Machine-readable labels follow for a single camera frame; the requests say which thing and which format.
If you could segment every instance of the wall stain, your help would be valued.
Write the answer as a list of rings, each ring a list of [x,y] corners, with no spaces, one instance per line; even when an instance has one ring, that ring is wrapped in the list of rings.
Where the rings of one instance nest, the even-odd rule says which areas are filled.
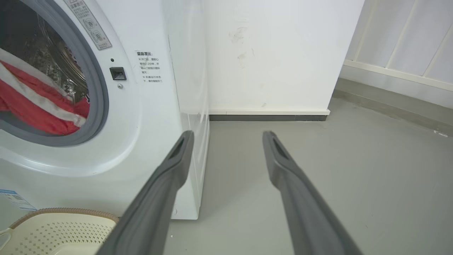
[[[231,33],[229,33],[228,35],[231,38],[231,42],[234,44],[238,44],[238,43],[243,44],[244,43],[244,33],[246,31],[247,31],[246,27],[240,27],[240,28],[236,29],[236,32],[234,33],[233,36]]]
[[[237,59],[245,59],[246,57],[247,57],[247,52],[244,52],[241,55],[237,56]]]

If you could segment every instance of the red clothing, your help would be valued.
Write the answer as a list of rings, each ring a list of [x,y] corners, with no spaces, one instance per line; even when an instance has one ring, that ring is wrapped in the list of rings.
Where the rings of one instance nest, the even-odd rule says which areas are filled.
[[[0,49],[0,111],[50,134],[68,135],[85,123],[89,108],[86,98],[74,104],[43,73]]]

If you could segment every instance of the gray rubber gasket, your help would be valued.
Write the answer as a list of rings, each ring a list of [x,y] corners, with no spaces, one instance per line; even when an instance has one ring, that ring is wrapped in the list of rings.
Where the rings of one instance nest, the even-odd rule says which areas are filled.
[[[90,92],[90,111],[85,124],[76,132],[66,136],[30,132],[1,119],[0,129],[26,141],[46,146],[64,147],[86,142],[101,131],[108,115],[109,98],[101,67],[80,30],[54,0],[20,1],[49,23],[76,55],[77,63],[82,68]]]

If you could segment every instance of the white railing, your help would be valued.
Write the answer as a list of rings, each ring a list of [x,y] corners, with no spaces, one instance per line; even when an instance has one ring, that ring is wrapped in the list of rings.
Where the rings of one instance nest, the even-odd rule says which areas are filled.
[[[407,17],[407,20],[406,20],[405,24],[404,24],[404,27],[403,27],[403,29],[402,29],[399,37],[398,37],[398,40],[397,40],[397,42],[395,44],[395,47],[393,48],[393,51],[392,51],[392,53],[390,55],[390,58],[389,58],[389,60],[387,62],[387,65],[385,67],[357,61],[357,59],[359,57],[359,54],[360,54],[360,51],[361,51],[362,46],[363,46],[363,42],[364,42],[364,40],[366,38],[366,34],[368,32],[371,20],[373,19],[373,16],[375,14],[375,10],[376,10],[376,6],[377,6],[378,2],[379,2],[379,0],[374,0],[373,6],[371,7],[370,13],[368,15],[368,19],[366,21],[365,28],[363,30],[363,33],[362,33],[361,37],[360,37],[360,41],[359,41],[357,50],[355,51],[354,58],[352,60],[346,59],[344,61],[343,65],[350,66],[350,67],[353,67],[353,68],[363,69],[363,70],[366,70],[366,71],[371,71],[371,72],[378,73],[378,74],[384,74],[384,75],[388,75],[388,76],[391,76],[391,77],[396,77],[396,78],[400,78],[400,79],[404,79],[404,80],[408,80],[408,81],[412,81],[412,82],[416,82],[416,83],[421,83],[421,84],[425,84],[425,85],[428,85],[428,86],[445,89],[445,90],[448,90],[448,91],[453,91],[453,83],[440,81],[440,80],[436,80],[436,79],[428,77],[429,72],[431,71],[434,63],[436,62],[438,56],[441,54],[442,50],[444,49],[448,38],[450,36],[452,36],[451,33],[453,33],[453,24],[450,25],[450,28],[448,29],[447,33],[445,34],[442,42],[440,43],[436,53],[434,54],[433,58],[431,59],[429,65],[427,66],[427,68],[424,71],[423,75],[410,74],[410,73],[407,73],[407,72],[402,72],[402,71],[399,71],[399,70],[395,70],[395,69],[389,68],[390,64],[394,60],[395,53],[397,52],[398,48],[400,47],[401,41],[403,40],[404,36],[406,35],[407,28],[409,26],[409,23],[413,19],[413,15],[414,15],[414,12],[415,12],[415,10],[417,8],[417,4],[418,4],[419,0],[415,0],[414,1],[414,4],[412,5],[410,13],[409,13],[409,15]]]

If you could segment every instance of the baseboard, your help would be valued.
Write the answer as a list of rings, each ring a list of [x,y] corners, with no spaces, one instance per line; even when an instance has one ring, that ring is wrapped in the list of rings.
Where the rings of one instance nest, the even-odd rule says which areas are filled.
[[[453,109],[342,78],[332,97],[453,136]]]
[[[325,121],[328,109],[298,110],[254,110],[254,109],[211,109],[210,121]]]
[[[329,115],[329,109],[255,110],[255,109],[210,109],[209,115]]]
[[[325,121],[326,118],[327,115],[209,115],[210,121]]]

